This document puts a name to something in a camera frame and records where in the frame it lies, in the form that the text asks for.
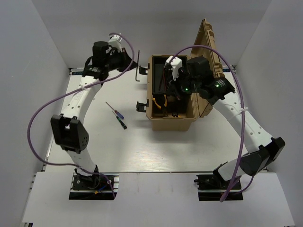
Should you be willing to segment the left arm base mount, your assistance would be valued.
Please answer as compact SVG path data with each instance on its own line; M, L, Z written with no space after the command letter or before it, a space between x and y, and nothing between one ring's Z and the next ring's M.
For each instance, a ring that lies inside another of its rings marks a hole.
M108 180L99 175L82 176L74 173L69 200L74 201L113 201L117 196L119 174L105 174Z

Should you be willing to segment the blue handled screwdriver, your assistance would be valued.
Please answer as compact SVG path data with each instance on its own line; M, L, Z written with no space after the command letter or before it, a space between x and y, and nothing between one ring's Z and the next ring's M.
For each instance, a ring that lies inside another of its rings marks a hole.
M123 120L124 119L124 116L118 112L116 109L114 109L108 102L106 102L106 104L113 110L113 112L121 119Z

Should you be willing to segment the yellow handled needle-nose pliers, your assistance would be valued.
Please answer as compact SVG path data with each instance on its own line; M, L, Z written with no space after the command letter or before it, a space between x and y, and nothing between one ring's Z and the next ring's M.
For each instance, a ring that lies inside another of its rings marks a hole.
M164 94L162 97L161 108L162 109L167 108L167 104L168 104L167 96Z

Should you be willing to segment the small dark hex key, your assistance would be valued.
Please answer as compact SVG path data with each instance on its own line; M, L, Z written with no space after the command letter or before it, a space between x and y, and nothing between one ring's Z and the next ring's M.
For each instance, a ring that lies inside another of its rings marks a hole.
M136 82L140 82L140 80L137 78L138 76L138 69L139 69L139 59L140 59L140 50L138 50L138 53L137 53L137 67L136 67L136 72L135 72L135 81Z

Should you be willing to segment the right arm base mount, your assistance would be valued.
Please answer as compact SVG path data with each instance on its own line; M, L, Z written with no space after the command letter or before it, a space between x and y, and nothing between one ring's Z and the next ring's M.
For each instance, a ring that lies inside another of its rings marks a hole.
M221 182L213 174L199 174L194 179L194 184L198 191L199 201L220 201L221 196L227 190L230 181ZM242 201L243 195L240 193L242 185L238 179L225 201Z

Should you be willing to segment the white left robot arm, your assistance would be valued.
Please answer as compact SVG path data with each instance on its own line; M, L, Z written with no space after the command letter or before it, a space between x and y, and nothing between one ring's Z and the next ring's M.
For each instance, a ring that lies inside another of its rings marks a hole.
M129 57L120 41L98 41L93 44L93 55L85 62L78 91L59 115L51 118L54 140L71 157L76 172L84 175L84 183L94 189L99 186L100 177L95 174L97 166L92 161L87 145L89 134L84 127L84 118L97 92L102 88L113 70L123 72L132 69L136 63Z

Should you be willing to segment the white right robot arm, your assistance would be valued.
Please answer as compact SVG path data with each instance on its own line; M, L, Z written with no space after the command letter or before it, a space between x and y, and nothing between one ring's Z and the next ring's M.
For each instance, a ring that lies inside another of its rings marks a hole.
M242 175L255 176L274 162L285 141L274 138L264 130L245 108L240 88L235 88L224 76L214 77L209 61L195 57L183 67L179 57L170 56L164 66L167 92L176 98L197 93L227 120L240 136L238 157L218 166L214 171L214 184L226 188L231 180Z

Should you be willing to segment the yellow handled small pliers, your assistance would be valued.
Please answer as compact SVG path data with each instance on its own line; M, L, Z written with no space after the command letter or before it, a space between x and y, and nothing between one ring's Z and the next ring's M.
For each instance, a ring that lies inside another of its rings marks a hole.
M164 102L161 98L158 98L158 99L153 98L153 102L156 105L156 107L160 110L164 107Z

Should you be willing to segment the black toolbox tray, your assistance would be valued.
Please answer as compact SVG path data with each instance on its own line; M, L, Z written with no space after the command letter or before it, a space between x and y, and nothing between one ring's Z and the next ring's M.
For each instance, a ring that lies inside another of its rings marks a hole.
M158 97L165 94L163 80L163 69L169 55L153 55L150 59L149 73L151 73L152 96Z

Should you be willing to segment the tan plastic toolbox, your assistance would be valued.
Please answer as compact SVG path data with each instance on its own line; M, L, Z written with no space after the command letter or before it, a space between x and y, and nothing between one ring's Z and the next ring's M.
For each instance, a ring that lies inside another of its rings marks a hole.
M202 20L199 31L196 36L194 48L191 49L191 55L171 55L179 57L182 60L183 67L187 61L203 56L208 59L210 68L213 71L214 77L224 76L223 67L220 63L219 56L215 51L215 40L212 25L205 19ZM199 94L192 93L183 98L175 98L167 96L168 104L165 109L158 109L153 102L152 96L152 75L148 72L147 75L147 99L149 99L149 110L146 112L147 118L151 121L151 127L154 131L188 131L192 122L197 118L207 116L212 106L207 100L201 98Z

